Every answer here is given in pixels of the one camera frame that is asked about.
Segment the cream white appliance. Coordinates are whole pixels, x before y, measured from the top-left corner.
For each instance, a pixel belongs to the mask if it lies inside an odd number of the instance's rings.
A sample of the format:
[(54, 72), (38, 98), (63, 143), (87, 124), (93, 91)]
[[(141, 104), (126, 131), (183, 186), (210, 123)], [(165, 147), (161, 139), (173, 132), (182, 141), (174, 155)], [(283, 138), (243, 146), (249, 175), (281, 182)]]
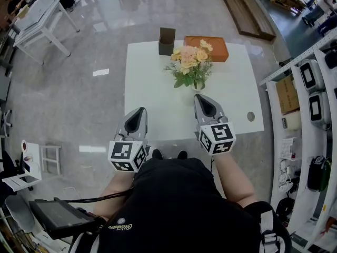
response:
[(287, 130), (299, 130), (302, 128), (301, 124), (301, 112), (299, 110), (284, 115), (287, 119)]

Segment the white perforated basket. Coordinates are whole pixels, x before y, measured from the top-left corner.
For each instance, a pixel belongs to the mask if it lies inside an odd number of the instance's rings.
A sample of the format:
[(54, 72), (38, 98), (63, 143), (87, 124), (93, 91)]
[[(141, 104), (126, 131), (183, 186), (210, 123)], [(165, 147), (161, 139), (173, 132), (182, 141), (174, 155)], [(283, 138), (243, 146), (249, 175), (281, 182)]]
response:
[(300, 158), (301, 140), (297, 137), (284, 138), (280, 146), (280, 158), (295, 161)]

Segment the black helmet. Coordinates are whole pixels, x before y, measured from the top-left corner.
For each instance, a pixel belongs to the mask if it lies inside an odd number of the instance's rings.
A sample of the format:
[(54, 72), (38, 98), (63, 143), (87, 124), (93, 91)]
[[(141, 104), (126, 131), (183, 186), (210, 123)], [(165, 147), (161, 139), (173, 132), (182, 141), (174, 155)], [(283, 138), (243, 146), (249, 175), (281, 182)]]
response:
[(295, 200), (286, 197), (279, 201), (277, 208), (276, 208), (276, 214), (281, 220), (285, 220), (287, 216), (292, 212), (293, 207), (295, 204)]

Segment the person's left forearm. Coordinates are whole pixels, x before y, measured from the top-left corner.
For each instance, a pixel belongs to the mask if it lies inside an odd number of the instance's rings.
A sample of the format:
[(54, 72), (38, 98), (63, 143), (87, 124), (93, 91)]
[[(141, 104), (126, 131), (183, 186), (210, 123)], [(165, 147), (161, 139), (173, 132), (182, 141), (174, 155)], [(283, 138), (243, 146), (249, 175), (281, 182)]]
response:
[[(135, 173), (116, 172), (109, 184), (106, 186), (101, 196), (108, 196), (114, 193), (126, 191), (132, 187)], [(106, 199), (95, 204), (93, 214), (108, 221), (117, 213), (126, 201), (126, 196)]]

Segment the brown cardboard box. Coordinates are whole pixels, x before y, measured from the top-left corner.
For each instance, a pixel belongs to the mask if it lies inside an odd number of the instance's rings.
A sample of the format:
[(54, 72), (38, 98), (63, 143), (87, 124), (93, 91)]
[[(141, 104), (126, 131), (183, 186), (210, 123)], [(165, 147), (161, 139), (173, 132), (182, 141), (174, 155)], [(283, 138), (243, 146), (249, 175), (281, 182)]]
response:
[(290, 74), (276, 83), (282, 114), (288, 114), (300, 108), (298, 94), (293, 81), (293, 75)]

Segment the person's black clothed body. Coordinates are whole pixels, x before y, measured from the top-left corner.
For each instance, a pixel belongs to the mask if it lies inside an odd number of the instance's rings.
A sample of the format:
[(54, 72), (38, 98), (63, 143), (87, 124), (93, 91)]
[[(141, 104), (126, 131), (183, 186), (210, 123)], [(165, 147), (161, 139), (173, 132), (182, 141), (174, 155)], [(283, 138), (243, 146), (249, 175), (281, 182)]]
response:
[(199, 159), (150, 159), (101, 230), (97, 253), (261, 253), (261, 215), (271, 210), (224, 199)]

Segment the grey appliance with white panel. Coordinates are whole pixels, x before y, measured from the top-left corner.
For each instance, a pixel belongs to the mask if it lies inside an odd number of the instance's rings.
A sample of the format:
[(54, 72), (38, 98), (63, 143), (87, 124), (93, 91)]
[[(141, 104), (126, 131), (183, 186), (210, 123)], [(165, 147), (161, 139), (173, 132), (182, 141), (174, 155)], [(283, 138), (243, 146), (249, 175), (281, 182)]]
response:
[(319, 128), (326, 129), (331, 124), (328, 95), (325, 91), (314, 92), (308, 97), (310, 121)]
[(325, 89), (322, 72), (317, 60), (304, 59), (300, 64), (300, 73), (308, 92), (312, 93)]

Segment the black and green device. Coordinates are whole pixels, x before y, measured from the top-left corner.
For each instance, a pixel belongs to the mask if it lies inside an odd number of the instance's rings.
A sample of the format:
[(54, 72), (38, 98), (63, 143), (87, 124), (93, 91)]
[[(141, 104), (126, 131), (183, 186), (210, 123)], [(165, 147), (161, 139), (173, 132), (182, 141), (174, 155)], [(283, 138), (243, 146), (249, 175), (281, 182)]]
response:
[(331, 173), (331, 158), (314, 157), (311, 160), (307, 186), (313, 191), (324, 191), (328, 186)]

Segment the white step stool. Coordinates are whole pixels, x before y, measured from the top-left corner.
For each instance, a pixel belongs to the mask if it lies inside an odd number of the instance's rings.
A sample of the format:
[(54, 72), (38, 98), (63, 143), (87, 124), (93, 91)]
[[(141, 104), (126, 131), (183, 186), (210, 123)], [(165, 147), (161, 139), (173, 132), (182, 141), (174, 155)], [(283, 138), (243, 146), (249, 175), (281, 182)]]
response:
[(60, 163), (60, 145), (42, 145), (40, 146), (40, 156), (42, 162), (42, 171), (48, 171), (48, 164), (55, 164), (56, 173), (61, 175), (61, 163)]

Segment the large white flat box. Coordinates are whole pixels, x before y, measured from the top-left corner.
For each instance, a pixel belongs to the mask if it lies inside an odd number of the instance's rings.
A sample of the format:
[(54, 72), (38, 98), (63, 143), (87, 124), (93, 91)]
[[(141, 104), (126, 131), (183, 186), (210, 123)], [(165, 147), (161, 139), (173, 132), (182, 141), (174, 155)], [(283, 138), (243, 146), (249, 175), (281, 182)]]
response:
[(36, 0), (31, 6), (25, 5), (19, 10), (15, 25), (21, 30), (39, 22), (43, 14), (51, 7), (55, 0)]

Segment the yellow pink flowers bouquet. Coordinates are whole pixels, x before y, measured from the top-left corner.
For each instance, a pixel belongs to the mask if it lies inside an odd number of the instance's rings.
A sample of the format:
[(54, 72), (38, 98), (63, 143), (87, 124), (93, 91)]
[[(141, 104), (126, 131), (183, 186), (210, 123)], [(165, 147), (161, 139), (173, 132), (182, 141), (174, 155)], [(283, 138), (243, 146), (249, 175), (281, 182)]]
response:
[(204, 40), (200, 41), (199, 47), (181, 46), (173, 50), (171, 63), (163, 71), (170, 72), (175, 79), (175, 88), (191, 86), (202, 83), (212, 74), (212, 59), (210, 52), (212, 46)]

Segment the orange rectangular box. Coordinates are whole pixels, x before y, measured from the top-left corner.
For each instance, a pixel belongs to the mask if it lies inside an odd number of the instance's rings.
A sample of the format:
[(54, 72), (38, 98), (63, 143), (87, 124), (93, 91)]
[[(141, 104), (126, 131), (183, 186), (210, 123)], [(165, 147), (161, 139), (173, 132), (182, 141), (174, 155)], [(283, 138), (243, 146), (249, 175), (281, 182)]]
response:
[(201, 40), (212, 46), (213, 50), (210, 52), (210, 56), (213, 62), (225, 62), (229, 58), (229, 52), (222, 37), (186, 36), (184, 38), (184, 45), (199, 47)]

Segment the wooden steps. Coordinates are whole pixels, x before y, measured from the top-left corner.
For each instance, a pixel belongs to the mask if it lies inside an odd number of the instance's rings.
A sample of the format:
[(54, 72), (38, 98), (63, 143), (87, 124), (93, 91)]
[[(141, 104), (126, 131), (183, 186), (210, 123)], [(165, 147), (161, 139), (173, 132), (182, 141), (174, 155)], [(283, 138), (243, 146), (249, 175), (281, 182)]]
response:
[(238, 33), (265, 41), (273, 41), (275, 32), (255, 0), (224, 0)]

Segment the black tablet monitor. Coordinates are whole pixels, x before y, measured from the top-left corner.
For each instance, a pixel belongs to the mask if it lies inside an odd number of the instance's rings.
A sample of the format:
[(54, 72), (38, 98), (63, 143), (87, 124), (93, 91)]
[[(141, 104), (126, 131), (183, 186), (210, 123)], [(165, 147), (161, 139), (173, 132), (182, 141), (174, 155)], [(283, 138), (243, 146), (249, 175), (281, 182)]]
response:
[(74, 208), (66, 201), (34, 200), (30, 209), (52, 239), (62, 239), (94, 230), (97, 222), (82, 208)]

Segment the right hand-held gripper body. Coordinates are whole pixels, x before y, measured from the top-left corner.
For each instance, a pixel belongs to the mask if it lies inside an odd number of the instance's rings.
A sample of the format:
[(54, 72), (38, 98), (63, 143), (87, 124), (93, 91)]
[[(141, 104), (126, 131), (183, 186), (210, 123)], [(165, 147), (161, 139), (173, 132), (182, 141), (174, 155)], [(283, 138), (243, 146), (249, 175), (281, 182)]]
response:
[(235, 132), (226, 116), (198, 118), (196, 115), (196, 137), (209, 155), (228, 153), (235, 144)]

